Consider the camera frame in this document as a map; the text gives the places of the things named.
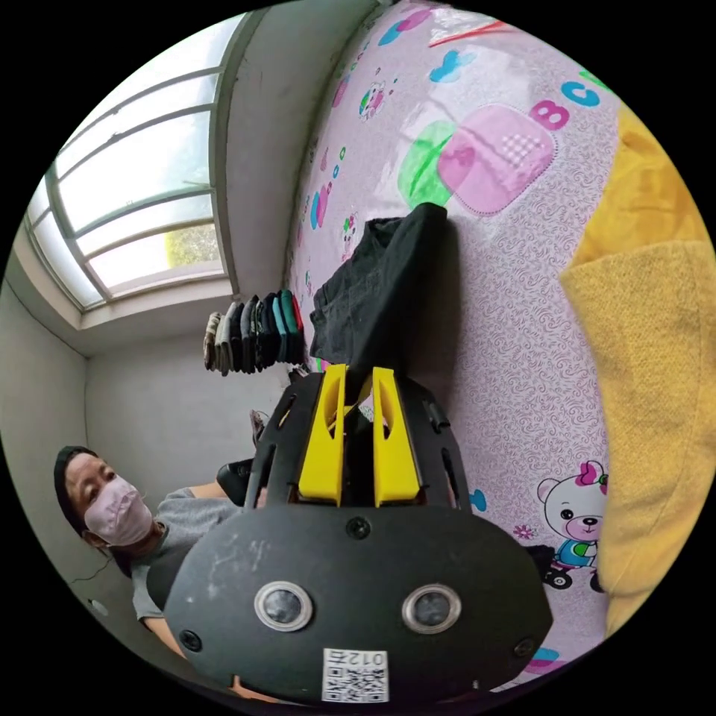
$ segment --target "yellow blanket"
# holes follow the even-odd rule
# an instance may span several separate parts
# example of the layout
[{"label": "yellow blanket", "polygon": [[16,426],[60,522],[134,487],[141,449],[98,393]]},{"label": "yellow blanket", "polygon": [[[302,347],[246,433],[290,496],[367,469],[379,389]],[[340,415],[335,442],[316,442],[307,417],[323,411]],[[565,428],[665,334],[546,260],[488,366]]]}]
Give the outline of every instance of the yellow blanket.
[{"label": "yellow blanket", "polygon": [[681,551],[716,470],[716,257],[694,200],[627,108],[603,199],[562,287],[597,368],[609,493],[607,635]]}]

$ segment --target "yellow plastic part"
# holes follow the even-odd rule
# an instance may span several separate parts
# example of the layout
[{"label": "yellow plastic part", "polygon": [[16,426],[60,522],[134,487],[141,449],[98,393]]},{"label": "yellow plastic part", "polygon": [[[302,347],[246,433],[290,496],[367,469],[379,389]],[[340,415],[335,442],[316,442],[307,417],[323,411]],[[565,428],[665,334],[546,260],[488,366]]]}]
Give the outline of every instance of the yellow plastic part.
[{"label": "yellow plastic part", "polygon": [[[329,365],[315,408],[298,491],[307,500],[341,503],[345,365]],[[335,431],[331,426],[335,419]]]},{"label": "yellow plastic part", "polygon": [[[389,434],[385,437],[383,419]],[[414,500],[420,490],[393,371],[373,369],[373,469],[375,506]]]},{"label": "yellow plastic part", "polygon": [[[368,399],[368,396],[371,394],[371,390],[373,388],[373,376],[368,376],[366,378],[365,382],[363,383],[363,387],[360,389],[360,393],[358,395],[358,399],[356,400],[353,405],[344,405],[343,406],[343,417],[347,418],[348,413],[355,410],[363,401]],[[330,422],[330,428],[329,430],[333,430],[333,428],[336,426],[336,416],[333,416],[333,419]]]}]

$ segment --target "tree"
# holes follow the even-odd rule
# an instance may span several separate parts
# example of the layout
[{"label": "tree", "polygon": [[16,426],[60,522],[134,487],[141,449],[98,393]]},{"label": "tree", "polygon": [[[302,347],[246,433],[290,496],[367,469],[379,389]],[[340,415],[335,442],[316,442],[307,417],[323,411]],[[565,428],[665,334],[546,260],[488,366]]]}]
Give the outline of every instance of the tree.
[{"label": "tree", "polygon": [[221,259],[214,224],[169,231],[164,234],[164,248],[172,269],[176,266],[192,266],[203,261]]}]

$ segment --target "face mask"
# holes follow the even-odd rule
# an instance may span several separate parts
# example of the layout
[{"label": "face mask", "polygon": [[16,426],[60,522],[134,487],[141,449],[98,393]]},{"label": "face mask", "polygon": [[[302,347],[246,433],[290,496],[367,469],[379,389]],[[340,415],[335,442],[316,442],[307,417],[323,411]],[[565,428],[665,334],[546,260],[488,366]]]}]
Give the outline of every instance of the face mask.
[{"label": "face mask", "polygon": [[149,534],[154,518],[139,492],[116,476],[89,506],[84,521],[91,532],[111,547],[127,547]]}]

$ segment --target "qr code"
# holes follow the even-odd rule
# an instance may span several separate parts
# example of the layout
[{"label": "qr code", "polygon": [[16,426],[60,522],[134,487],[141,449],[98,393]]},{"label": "qr code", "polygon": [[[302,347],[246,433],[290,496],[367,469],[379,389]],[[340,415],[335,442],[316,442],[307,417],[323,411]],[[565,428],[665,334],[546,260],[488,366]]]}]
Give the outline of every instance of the qr code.
[{"label": "qr code", "polygon": [[388,653],[324,649],[322,699],[335,703],[388,701]]}]

